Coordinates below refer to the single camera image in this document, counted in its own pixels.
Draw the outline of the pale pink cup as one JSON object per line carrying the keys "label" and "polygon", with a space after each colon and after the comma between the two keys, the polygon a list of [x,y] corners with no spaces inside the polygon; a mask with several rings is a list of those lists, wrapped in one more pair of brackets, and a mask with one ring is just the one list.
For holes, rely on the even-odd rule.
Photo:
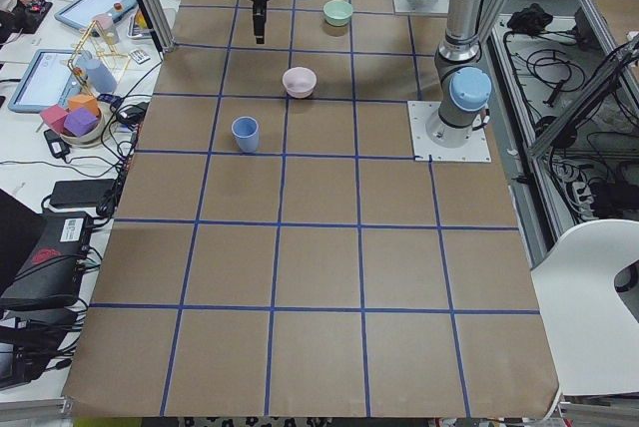
{"label": "pale pink cup", "polygon": [[109,13],[94,16],[92,22],[94,37],[101,37],[109,45],[115,45],[120,41],[113,17]]}

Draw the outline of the teach pendant far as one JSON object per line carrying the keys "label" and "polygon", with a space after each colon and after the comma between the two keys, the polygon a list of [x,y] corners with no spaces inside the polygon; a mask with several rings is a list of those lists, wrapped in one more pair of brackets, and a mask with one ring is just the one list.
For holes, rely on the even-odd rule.
{"label": "teach pendant far", "polygon": [[71,28],[82,30],[101,14],[109,14],[117,23],[137,5],[137,0],[75,0],[54,17]]}

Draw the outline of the bowl of foam blocks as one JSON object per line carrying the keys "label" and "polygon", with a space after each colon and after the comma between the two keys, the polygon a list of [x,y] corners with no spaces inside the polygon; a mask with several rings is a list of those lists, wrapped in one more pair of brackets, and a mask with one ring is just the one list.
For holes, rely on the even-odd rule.
{"label": "bowl of foam blocks", "polygon": [[53,105],[40,113],[44,124],[64,142],[78,148],[99,143],[106,117],[93,95],[78,94],[68,100],[68,107]]}

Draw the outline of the teach pendant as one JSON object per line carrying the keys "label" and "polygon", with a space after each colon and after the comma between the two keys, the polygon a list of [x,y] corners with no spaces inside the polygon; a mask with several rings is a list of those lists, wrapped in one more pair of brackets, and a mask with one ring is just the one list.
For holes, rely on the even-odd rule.
{"label": "teach pendant", "polygon": [[82,30],[101,14],[109,14],[117,23],[137,5],[137,0],[75,0],[54,17],[71,28]]}
{"label": "teach pendant", "polygon": [[72,50],[37,50],[8,109],[16,113],[40,113],[53,105],[66,108],[68,99],[81,92],[80,83],[67,66],[72,54]]}

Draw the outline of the blue cup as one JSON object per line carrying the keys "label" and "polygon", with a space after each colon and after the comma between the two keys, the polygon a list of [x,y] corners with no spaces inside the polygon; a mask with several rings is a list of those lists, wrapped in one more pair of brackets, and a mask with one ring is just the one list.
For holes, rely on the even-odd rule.
{"label": "blue cup", "polygon": [[243,153],[254,153],[259,148],[260,126],[256,119],[243,116],[232,123],[232,134]]}

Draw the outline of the white chair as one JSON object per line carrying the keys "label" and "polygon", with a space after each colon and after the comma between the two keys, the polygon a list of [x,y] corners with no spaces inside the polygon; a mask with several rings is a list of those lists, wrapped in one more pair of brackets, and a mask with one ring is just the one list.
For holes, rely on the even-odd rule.
{"label": "white chair", "polygon": [[563,394],[638,390],[638,321],[614,286],[637,260],[638,223],[602,219],[569,229],[532,270]]}

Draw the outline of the pink bowl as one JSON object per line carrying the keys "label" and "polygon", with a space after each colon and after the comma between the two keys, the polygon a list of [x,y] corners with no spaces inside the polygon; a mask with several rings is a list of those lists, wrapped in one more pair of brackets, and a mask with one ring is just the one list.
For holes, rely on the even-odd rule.
{"label": "pink bowl", "polygon": [[317,85],[316,73],[306,67],[292,67],[282,76],[282,83],[290,97],[304,99],[309,97]]}

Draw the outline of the teach pendant near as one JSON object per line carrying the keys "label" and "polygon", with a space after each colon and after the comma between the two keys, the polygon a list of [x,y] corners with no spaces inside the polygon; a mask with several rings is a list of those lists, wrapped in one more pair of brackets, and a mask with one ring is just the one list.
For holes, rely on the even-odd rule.
{"label": "teach pendant near", "polygon": [[37,50],[8,109],[16,113],[40,113],[53,105],[66,108],[68,99],[81,92],[80,83],[67,66],[72,54],[72,50]]}

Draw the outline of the mint green bowl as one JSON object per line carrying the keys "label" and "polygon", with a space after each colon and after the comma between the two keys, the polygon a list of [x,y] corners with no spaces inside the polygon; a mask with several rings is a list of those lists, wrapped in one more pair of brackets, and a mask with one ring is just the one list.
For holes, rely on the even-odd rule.
{"label": "mint green bowl", "polygon": [[322,7],[323,18],[333,27],[346,26],[353,14],[352,5],[345,0],[330,0]]}

